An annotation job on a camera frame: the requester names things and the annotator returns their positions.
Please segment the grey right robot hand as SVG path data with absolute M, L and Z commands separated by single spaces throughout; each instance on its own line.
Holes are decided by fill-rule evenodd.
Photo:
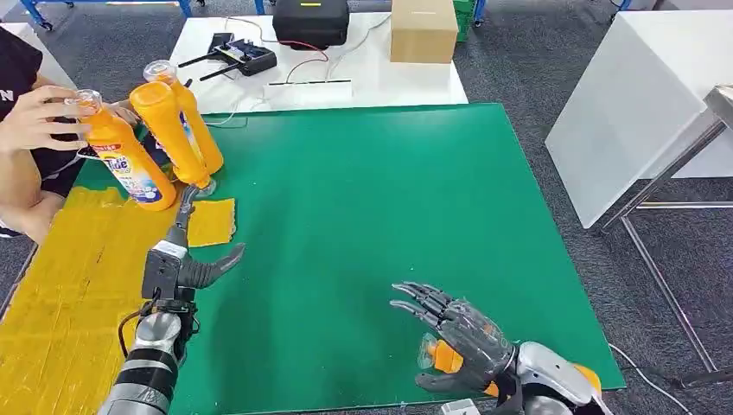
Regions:
M 431 393 L 484 393 L 495 384 L 501 399 L 516 393 L 515 376 L 508 373 L 515 347 L 473 304 L 429 284 L 403 282 L 392 288 L 414 300 L 392 300 L 392 307 L 424 322 L 462 357 L 461 367 L 454 373 L 416 375 L 419 387 Z

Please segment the person's right hand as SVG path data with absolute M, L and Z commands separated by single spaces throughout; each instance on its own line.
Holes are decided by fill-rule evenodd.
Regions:
M 1 151 L 12 153 L 37 148 L 77 150 L 85 147 L 83 140 L 63 142 L 54 138 L 55 135 L 89 131 L 86 124 L 56 121 L 57 118 L 85 118 L 96 113 L 93 107 L 64 102 L 75 96 L 75 91 L 60 86 L 41 86 L 19 96 L 1 122 Z

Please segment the person's left hand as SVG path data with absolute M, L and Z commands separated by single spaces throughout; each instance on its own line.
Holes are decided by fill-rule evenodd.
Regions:
M 129 125 L 138 125 L 140 123 L 140 117 L 135 113 L 128 100 L 106 103 L 105 107 L 113 115 L 123 119 Z

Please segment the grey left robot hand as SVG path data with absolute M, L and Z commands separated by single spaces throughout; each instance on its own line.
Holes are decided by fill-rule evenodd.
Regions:
M 245 243 L 236 244 L 226 256 L 210 263 L 200 262 L 188 253 L 188 224 L 194 212 L 194 198 L 199 193 L 200 190 L 194 185 L 184 188 L 175 220 L 167 232 L 166 240 L 178 246 L 182 252 L 179 255 L 177 283 L 189 288 L 205 289 L 214 284 L 244 257 Z

